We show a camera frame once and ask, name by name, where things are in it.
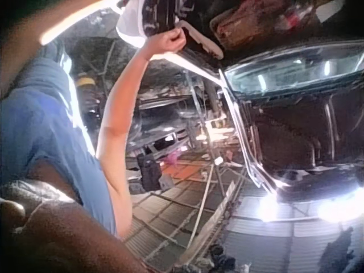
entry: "mechanic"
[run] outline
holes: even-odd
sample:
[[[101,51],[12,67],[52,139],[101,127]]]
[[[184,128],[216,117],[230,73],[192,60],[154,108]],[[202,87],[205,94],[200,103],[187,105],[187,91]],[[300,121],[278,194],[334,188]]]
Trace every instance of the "mechanic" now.
[[[41,253],[49,254],[52,242],[88,266],[110,261],[110,268],[98,268],[102,272],[134,272],[120,267],[133,259],[115,237],[127,234],[132,219],[125,147],[135,100],[148,62],[181,50],[186,39],[181,29],[171,30],[149,38],[135,54],[107,99],[94,152],[68,74],[70,60],[54,39],[110,4],[58,1],[13,25],[2,39],[1,229],[17,251],[33,251],[29,246],[42,242]]]

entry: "metal pole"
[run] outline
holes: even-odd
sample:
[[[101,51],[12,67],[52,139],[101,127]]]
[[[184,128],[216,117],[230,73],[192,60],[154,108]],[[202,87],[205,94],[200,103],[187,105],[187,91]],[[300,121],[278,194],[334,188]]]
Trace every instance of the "metal pole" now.
[[[189,75],[189,71],[185,71],[185,75],[186,75],[187,83],[188,83],[189,88],[190,88],[191,93],[192,93],[193,102],[195,103],[195,107],[196,107],[198,116],[200,117],[202,130],[204,131],[204,133],[206,135],[206,141],[207,141],[208,146],[209,146],[209,153],[210,153],[211,161],[212,161],[212,164],[214,164],[214,160],[215,160],[215,156],[214,156],[214,153],[213,153],[214,147],[212,146],[212,141],[211,141],[211,137],[210,137],[210,134],[209,134],[209,130],[206,127],[205,119],[204,119],[204,116],[202,114],[201,106],[200,106],[200,103],[198,101],[196,91],[195,91],[195,89],[193,87],[192,80],[191,80],[191,77]],[[214,171],[215,171],[215,175],[216,175],[217,181],[218,181],[219,186],[220,186],[221,195],[223,197],[225,197],[226,194],[225,194],[224,186],[222,184],[221,176],[220,176],[220,173],[218,171],[218,168],[214,168]]]
[[[207,195],[209,193],[209,188],[210,188],[210,184],[211,184],[211,179],[212,179],[212,171],[214,170],[214,164],[211,164],[211,170],[210,170],[210,174],[209,174],[209,178],[207,180],[207,184],[206,184],[206,188],[205,188],[205,193],[204,193],[204,196],[202,198],[202,202],[201,202],[201,206],[200,206],[200,210],[198,211],[198,215],[197,215],[197,220],[196,220],[196,223],[195,223],[195,226],[193,228],[193,232],[192,232],[192,235],[189,239],[189,242],[188,242],[188,245],[187,245],[187,248],[189,248],[191,246],[191,243],[196,235],[196,231],[197,231],[197,228],[198,228],[198,225],[200,223],[200,220],[201,220],[201,216],[202,216],[202,213],[204,211],[204,207],[205,207],[205,202],[206,202],[206,199],[207,199]]]

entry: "car underside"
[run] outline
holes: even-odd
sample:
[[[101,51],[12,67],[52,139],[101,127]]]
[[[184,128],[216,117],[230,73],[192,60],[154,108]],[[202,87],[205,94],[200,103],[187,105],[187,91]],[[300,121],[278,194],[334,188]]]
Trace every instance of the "car underside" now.
[[[282,202],[314,200],[362,185],[364,41],[354,5],[132,0],[117,30],[130,42],[130,10],[140,11],[141,37],[181,27],[189,64],[172,61],[220,83],[252,180]]]

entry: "lifted car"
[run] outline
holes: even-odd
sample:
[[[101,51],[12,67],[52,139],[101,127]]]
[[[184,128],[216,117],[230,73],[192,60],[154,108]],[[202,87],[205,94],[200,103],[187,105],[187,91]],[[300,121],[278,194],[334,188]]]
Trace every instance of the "lifted car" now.
[[[364,167],[364,40],[353,1],[130,0],[120,37],[174,27],[166,59],[220,85],[253,182],[282,202],[352,194]]]

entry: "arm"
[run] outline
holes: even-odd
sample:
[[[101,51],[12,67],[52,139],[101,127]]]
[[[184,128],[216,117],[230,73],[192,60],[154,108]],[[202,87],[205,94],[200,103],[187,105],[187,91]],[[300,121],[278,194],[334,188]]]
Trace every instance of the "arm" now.
[[[120,236],[128,231],[132,218],[129,186],[125,177],[125,149],[140,82],[153,55],[177,52],[185,43],[184,33],[180,29],[148,39],[128,63],[107,99],[96,156],[108,180]]]
[[[13,204],[4,208],[1,201],[2,223],[13,221]],[[120,240],[75,202],[44,202],[25,225],[18,226],[23,226],[21,232],[2,233],[7,243],[1,245],[1,255],[7,255],[3,261],[9,263],[8,268],[18,269],[14,272],[147,272]]]
[[[107,7],[104,0],[64,0],[42,10],[8,30],[1,39],[0,100],[37,50],[89,14]]]

